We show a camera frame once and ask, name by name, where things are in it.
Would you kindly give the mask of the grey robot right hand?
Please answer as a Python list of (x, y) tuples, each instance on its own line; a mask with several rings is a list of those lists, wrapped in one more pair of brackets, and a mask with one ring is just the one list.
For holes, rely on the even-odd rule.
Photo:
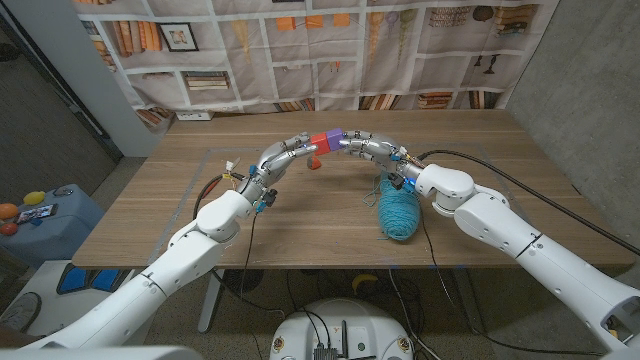
[(385, 135), (349, 131), (339, 144), (346, 154), (369, 160), (380, 170), (403, 179), (417, 179), (425, 168), (404, 146)]

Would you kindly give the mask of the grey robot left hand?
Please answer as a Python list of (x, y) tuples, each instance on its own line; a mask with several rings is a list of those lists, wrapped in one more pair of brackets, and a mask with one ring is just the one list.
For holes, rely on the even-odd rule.
[(318, 146), (311, 143), (311, 136), (307, 132), (272, 144), (262, 153), (255, 172), (241, 183), (237, 192), (250, 202), (257, 201), (284, 176), (296, 158), (310, 155), (317, 149)]

